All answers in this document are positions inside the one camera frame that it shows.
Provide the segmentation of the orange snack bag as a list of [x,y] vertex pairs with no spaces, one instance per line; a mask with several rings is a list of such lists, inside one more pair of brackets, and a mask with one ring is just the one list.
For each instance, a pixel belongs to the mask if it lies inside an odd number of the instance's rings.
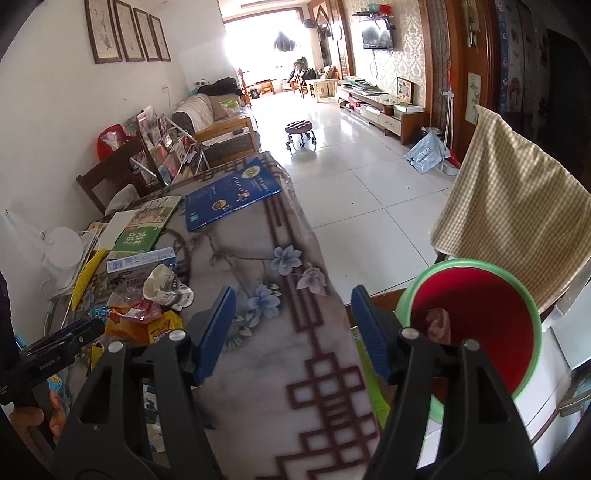
[[114,309],[107,315],[105,334],[140,346],[149,344],[148,325],[128,320]]

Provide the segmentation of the white notebook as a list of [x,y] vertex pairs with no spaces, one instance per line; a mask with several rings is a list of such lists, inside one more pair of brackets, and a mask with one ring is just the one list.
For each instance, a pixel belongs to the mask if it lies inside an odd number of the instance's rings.
[[107,251],[112,250],[118,237],[127,227],[136,213],[136,210],[116,212],[99,236],[97,248],[105,249]]

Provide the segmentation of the wooden sofa with cushions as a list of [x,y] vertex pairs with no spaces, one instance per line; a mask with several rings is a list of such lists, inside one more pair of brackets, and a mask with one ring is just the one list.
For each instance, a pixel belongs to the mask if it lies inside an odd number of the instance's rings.
[[171,120],[197,140],[211,167],[260,150],[256,119],[235,77],[199,86]]

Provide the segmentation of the blue white carton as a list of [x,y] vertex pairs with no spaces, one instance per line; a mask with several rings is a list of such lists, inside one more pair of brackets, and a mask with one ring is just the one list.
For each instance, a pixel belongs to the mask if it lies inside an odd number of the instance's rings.
[[109,260],[106,263],[106,271],[108,274],[115,274],[131,269],[146,267],[152,264],[174,266],[176,264],[176,254],[174,250],[171,247],[166,247],[120,259]]

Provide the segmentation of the magazine rack with books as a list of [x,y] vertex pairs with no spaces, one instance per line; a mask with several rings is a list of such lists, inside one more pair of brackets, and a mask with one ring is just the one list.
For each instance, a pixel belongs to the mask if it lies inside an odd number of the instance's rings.
[[142,148],[131,157],[130,165],[147,185],[158,182],[168,187],[211,166],[204,147],[170,118],[157,114],[152,106],[135,116],[135,125],[134,138],[140,140]]

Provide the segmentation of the crushed paper cups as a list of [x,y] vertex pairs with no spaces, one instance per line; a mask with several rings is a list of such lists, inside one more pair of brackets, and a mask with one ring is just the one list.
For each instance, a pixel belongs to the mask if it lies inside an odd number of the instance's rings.
[[189,307],[194,299],[193,291],[164,264],[156,266],[148,275],[142,294],[144,299],[175,311]]

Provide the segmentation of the dark wooden chair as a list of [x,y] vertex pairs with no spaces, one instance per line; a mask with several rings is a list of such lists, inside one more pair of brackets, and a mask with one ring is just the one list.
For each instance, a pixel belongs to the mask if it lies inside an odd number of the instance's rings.
[[[147,173],[150,178],[146,181],[141,173],[134,173],[131,160],[138,154],[144,154],[147,165],[139,164],[139,169]],[[103,181],[112,183],[118,189],[133,185],[139,197],[145,197],[165,186],[158,172],[157,166],[141,137],[128,139],[120,148],[112,152],[106,159],[84,175],[78,175],[76,181],[89,200],[102,214],[106,212],[106,205],[94,193],[94,188]]]

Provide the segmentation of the pink snack wrapper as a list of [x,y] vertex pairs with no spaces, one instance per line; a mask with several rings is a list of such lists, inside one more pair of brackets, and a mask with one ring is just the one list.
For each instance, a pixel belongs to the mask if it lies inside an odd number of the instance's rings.
[[162,315],[161,306],[153,301],[142,299],[137,304],[133,305],[125,313],[121,313],[119,317],[123,320],[148,324],[159,319]]

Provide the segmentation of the yellow chip box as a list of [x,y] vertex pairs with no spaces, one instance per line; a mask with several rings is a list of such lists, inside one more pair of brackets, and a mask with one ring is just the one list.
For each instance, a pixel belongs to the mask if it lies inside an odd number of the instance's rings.
[[159,318],[147,325],[148,342],[157,343],[173,330],[184,329],[182,318],[173,310],[165,311]]

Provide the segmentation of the framed picture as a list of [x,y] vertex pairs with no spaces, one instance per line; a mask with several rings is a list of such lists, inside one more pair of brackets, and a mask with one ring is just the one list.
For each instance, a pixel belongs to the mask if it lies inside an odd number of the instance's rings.
[[145,60],[132,7],[123,1],[114,1],[114,14],[117,31],[121,40],[123,56],[127,62]]
[[155,35],[155,42],[156,48],[161,61],[170,62],[171,57],[169,53],[169,49],[167,46],[167,42],[165,39],[163,27],[159,18],[155,17],[154,15],[149,14],[148,18],[150,20],[153,33]]
[[138,8],[134,8],[133,13],[146,60],[148,62],[159,61],[160,57],[154,40],[153,29],[148,13]]
[[109,0],[85,0],[84,9],[95,63],[122,62],[111,2]]

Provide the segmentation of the green cover book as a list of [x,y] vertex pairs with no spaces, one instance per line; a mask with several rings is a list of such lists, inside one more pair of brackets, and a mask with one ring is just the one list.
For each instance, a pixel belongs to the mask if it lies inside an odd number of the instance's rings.
[[150,251],[180,200],[180,196],[171,195],[144,203],[115,241],[112,252],[133,255]]

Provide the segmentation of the black phone holder clamp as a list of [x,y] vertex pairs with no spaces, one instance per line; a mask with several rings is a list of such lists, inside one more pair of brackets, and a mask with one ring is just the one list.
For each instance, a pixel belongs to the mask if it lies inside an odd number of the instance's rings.
[[73,364],[104,330],[102,320],[82,319],[21,349],[9,328],[1,335],[1,404],[48,409],[47,380]]

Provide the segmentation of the wall mounted television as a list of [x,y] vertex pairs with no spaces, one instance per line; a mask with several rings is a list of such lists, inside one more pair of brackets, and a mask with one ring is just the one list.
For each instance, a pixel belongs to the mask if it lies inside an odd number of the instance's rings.
[[365,22],[362,25],[363,48],[366,50],[394,51],[392,30],[385,24]]

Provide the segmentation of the red plastic bag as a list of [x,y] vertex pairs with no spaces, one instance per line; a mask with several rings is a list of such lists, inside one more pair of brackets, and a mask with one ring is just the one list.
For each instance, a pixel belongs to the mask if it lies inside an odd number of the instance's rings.
[[96,153],[98,159],[100,161],[107,159],[131,138],[132,135],[127,134],[120,124],[107,127],[97,138]]

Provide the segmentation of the white desk lamp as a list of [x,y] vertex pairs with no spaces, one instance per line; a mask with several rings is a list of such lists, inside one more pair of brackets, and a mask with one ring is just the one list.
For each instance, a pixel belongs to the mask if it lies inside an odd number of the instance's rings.
[[66,227],[44,232],[10,210],[1,213],[1,225],[7,229],[8,243],[28,264],[49,274],[56,290],[72,284],[85,254],[85,243],[77,232]]

